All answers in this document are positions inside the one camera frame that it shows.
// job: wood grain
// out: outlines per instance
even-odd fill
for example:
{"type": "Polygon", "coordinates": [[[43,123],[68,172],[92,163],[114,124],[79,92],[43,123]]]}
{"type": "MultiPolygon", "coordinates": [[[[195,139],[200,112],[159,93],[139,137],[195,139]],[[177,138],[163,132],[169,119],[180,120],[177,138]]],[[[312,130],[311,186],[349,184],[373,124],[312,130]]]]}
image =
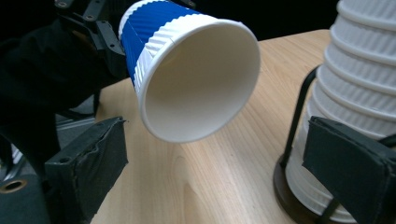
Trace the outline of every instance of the wood grain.
{"type": "Polygon", "coordinates": [[[129,163],[92,224],[294,223],[276,202],[273,172],[301,83],[329,43],[327,30],[259,42],[261,74],[245,108],[220,131],[188,144],[147,131],[130,79],[103,89],[97,120],[127,120],[129,163]]]}

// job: wooden tabletop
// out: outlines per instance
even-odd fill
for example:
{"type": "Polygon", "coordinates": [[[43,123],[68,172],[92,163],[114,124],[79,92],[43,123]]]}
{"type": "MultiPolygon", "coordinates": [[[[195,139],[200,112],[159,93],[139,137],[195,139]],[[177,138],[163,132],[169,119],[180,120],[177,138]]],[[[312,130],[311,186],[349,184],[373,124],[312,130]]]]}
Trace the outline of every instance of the wooden tabletop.
{"type": "Polygon", "coordinates": [[[261,73],[247,105],[200,141],[151,135],[130,79],[102,91],[97,120],[127,120],[129,163],[92,224],[294,223],[276,201],[273,173],[303,79],[322,63],[330,36],[318,30],[259,43],[261,73]]]}

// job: blue and white cup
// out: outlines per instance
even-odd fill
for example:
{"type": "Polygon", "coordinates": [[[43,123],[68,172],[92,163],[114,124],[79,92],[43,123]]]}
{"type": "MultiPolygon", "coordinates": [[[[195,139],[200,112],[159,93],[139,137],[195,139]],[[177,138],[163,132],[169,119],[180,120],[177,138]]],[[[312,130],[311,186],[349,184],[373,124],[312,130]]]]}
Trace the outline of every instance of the blue and white cup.
{"type": "Polygon", "coordinates": [[[260,72],[255,35],[165,0],[134,3],[119,39],[148,130],[167,142],[204,138],[245,106],[260,72]]]}

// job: light wood surface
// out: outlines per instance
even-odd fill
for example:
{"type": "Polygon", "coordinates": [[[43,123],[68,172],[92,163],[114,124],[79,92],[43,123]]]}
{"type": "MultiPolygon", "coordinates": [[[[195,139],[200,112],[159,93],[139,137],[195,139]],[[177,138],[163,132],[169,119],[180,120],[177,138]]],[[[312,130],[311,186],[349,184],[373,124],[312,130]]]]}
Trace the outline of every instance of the light wood surface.
{"type": "Polygon", "coordinates": [[[247,105],[200,141],[173,144],[151,135],[130,79],[102,91],[97,120],[127,120],[129,163],[92,224],[294,223],[276,202],[273,172],[302,81],[322,63],[330,37],[318,30],[259,43],[261,74],[247,105]]]}

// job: stacked white cup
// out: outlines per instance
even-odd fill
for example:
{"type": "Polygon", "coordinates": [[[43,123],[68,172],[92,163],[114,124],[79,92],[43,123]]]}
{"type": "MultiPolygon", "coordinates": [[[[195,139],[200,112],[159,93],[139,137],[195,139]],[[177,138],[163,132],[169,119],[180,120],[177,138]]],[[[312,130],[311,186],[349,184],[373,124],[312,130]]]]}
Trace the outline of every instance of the stacked white cup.
{"type": "MultiPolygon", "coordinates": [[[[296,198],[321,215],[332,195],[303,166],[311,116],[333,119],[378,140],[396,133],[396,1],[340,0],[331,43],[305,104],[286,177],[296,198]]],[[[356,222],[340,206],[331,220],[356,222]]]]}

